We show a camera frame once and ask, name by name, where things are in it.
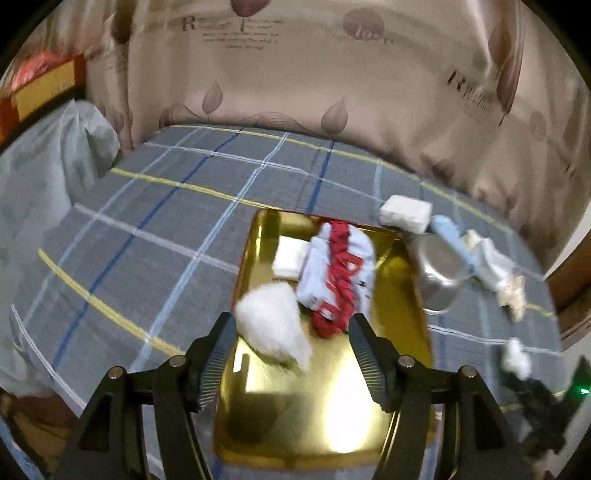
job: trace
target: beige cloth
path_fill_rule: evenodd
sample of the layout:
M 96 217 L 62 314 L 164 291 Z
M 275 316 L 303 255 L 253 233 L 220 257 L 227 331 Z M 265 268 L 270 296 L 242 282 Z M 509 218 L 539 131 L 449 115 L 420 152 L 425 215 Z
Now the beige cloth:
M 589 90 L 518 0 L 64 0 L 19 59 L 43 47 L 86 54 L 128 150 L 182 122 L 357 144 L 494 206 L 546 267 L 589 201 Z

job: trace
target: white fluffy toy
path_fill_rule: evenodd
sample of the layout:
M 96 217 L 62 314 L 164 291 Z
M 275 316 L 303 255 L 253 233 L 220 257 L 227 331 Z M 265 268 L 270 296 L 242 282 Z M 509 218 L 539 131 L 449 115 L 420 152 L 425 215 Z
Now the white fluffy toy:
M 279 362 L 293 359 L 306 372 L 312 347 L 301 328 L 295 297 L 287 282 L 268 283 L 244 295 L 234 313 L 238 333 L 252 348 Z
M 531 375 L 531 358 L 523 351 L 518 338 L 511 337 L 505 345 L 501 368 L 507 373 L 514 373 L 521 381 Z

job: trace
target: screw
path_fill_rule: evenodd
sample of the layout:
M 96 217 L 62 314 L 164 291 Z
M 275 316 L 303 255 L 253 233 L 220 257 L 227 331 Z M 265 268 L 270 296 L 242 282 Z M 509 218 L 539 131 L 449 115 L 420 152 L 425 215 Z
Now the screw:
M 401 367 L 411 368 L 414 365 L 414 358 L 410 355 L 403 355 L 398 359 L 398 363 Z
M 478 374 L 476 368 L 474 368 L 471 365 L 464 365 L 462 367 L 462 373 L 466 375 L 468 378 L 474 378 Z
M 168 361 L 168 363 L 171 367 L 182 367 L 186 361 L 187 359 L 183 355 L 175 355 Z
M 116 380 L 121 375 L 123 375 L 123 372 L 124 372 L 124 370 L 122 367 L 111 367 L 111 368 L 109 368 L 107 375 L 109 376 L 109 378 L 111 380 Z

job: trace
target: white fabric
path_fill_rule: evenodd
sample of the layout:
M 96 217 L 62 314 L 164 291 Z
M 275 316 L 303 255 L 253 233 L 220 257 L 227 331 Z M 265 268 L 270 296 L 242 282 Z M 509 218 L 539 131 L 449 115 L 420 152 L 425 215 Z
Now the white fabric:
M 236 304 L 238 333 L 263 355 L 280 362 L 295 360 L 310 368 L 312 347 L 301 328 L 300 308 L 288 283 L 268 283 L 251 290 Z
M 324 302 L 336 305 L 335 294 L 326 287 L 329 264 L 329 243 L 319 236 L 313 236 L 300 282 L 295 288 L 295 296 L 297 301 L 314 312 L 318 312 Z M 320 313 L 325 318 L 334 320 L 327 310 Z
M 72 100 L 0 155 L 0 386 L 15 395 L 46 392 L 15 349 L 9 326 L 22 272 L 46 232 L 107 172 L 118 150 L 117 134 L 98 109 Z
M 514 322 L 523 320 L 527 308 L 524 276 L 511 274 L 507 283 L 496 292 L 496 300 L 501 307 L 509 307 Z
M 281 235 L 271 265 L 273 277 L 282 280 L 298 280 L 309 248 L 310 242 Z
M 518 338 L 511 337 L 506 343 L 501 368 L 507 373 L 514 373 L 521 381 L 531 375 L 531 358 L 523 351 Z
M 304 271 L 295 290 L 297 300 L 315 312 L 318 312 L 325 302 L 337 306 L 334 293 L 326 285 L 330 264 L 330 231 L 330 224 L 324 223 L 320 227 L 318 235 L 312 237 Z M 351 284 L 355 293 L 355 312 L 361 312 L 369 318 L 375 282 L 374 245 L 365 233 L 357 227 L 349 225 L 347 251 L 361 259 L 361 268 L 351 276 Z M 356 265 L 350 263 L 349 269 L 353 270 L 354 268 Z M 320 313 L 325 318 L 334 320 L 330 311 L 322 310 Z
M 472 229 L 468 230 L 462 237 L 462 241 L 469 252 L 472 252 L 482 240 L 484 238 L 476 230 Z
M 486 288 L 498 291 L 507 284 L 515 264 L 495 248 L 490 238 L 478 242 L 474 254 L 474 271 Z
M 379 210 L 379 222 L 407 232 L 424 233 L 431 221 L 432 210 L 431 202 L 392 195 Z

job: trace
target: orange object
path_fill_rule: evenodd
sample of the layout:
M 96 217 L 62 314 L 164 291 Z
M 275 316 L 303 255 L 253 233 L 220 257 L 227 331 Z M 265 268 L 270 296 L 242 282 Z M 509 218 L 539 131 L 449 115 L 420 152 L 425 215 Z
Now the orange object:
M 45 72 L 59 67 L 59 65 L 67 61 L 67 57 L 49 51 L 42 51 L 39 55 L 24 61 L 18 68 L 17 74 L 12 79 L 11 90 L 15 92 Z
M 21 76 L 23 82 L 25 77 L 26 75 L 23 72 Z M 15 132 L 17 129 L 25 130 L 30 127 L 35 121 L 35 116 L 30 117 L 32 114 L 38 112 L 52 100 L 58 102 L 58 97 L 76 87 L 83 86 L 85 83 L 86 66 L 84 55 L 78 55 L 71 60 L 52 67 L 50 70 L 46 70 L 39 77 L 24 83 L 9 96 L 0 99 L 0 146 L 4 146 L 2 144 L 5 143 L 8 137 L 16 135 L 18 133 Z

